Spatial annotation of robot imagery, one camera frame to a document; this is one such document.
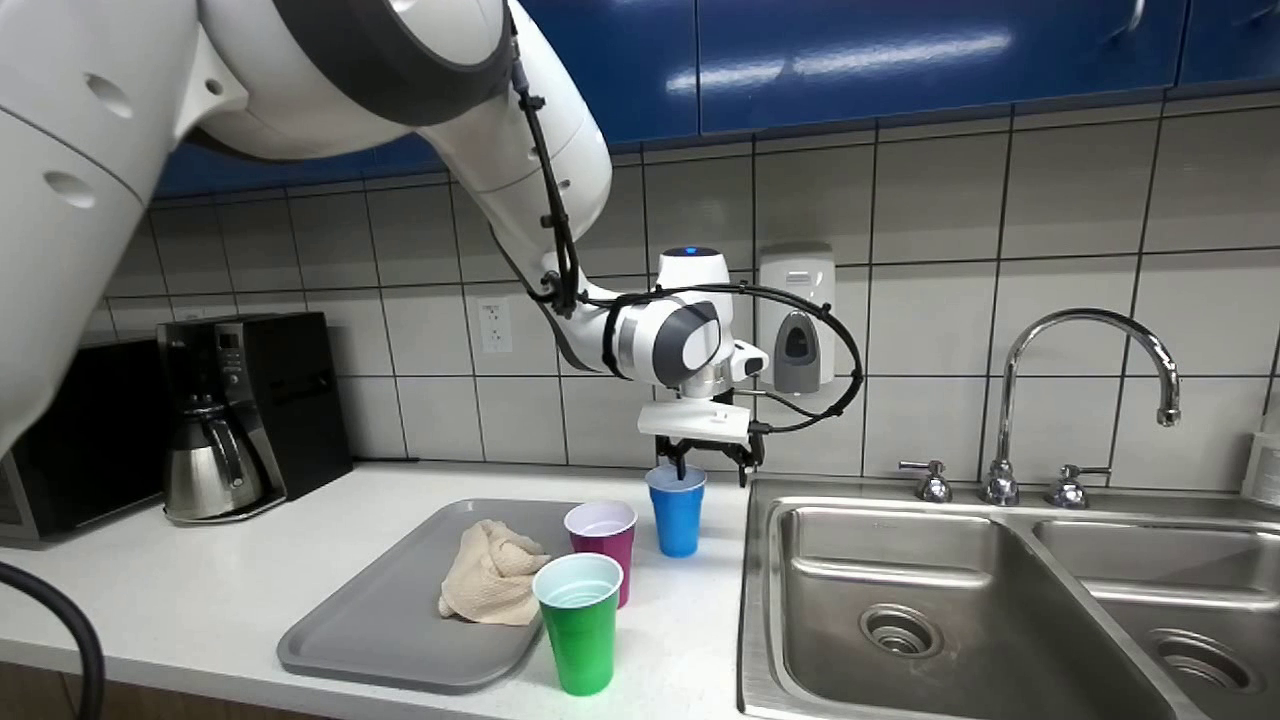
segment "coffee maker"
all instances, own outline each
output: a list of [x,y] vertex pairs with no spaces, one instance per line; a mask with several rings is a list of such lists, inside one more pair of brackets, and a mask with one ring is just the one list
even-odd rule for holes
[[165,325],[160,351],[170,524],[249,519],[350,469],[320,311]]

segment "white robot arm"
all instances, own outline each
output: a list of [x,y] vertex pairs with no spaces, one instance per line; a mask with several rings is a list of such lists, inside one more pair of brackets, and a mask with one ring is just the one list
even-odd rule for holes
[[639,430],[675,465],[684,448],[758,459],[750,410],[727,399],[765,351],[727,330],[722,258],[668,253],[658,291],[639,295],[597,289],[576,262],[612,163],[515,0],[8,0],[0,452],[53,399],[168,150],[194,122],[261,160],[420,130],[489,215],[558,351],[675,393],[639,410]]

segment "white countertop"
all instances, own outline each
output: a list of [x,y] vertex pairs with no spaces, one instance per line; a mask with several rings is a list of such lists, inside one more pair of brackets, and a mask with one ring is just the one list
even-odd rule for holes
[[[599,696],[554,688],[549,640],[473,696],[291,674],[274,640],[436,508],[499,501],[628,501],[639,511],[630,603]],[[170,527],[144,508],[57,549],[0,549],[65,586],[97,623],[109,674],[316,715],[741,715],[734,603],[748,490],[712,484],[693,559],[663,559],[639,471],[357,469],[249,524]],[[65,629],[0,586],[0,661],[75,667]]]

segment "sink basin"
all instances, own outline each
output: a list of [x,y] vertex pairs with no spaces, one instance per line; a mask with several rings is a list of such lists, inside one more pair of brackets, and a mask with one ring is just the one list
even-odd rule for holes
[[1036,537],[1206,715],[1277,715],[1280,533],[1044,519]]
[[742,713],[1180,715],[1176,688],[1122,648],[1029,527],[982,508],[758,490],[741,618]]

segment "beige rag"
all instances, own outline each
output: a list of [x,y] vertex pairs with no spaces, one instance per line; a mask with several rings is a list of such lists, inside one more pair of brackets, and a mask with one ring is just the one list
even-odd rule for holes
[[515,537],[499,519],[480,519],[456,544],[436,612],[473,623],[533,623],[533,576],[544,562],[549,557],[535,540]]

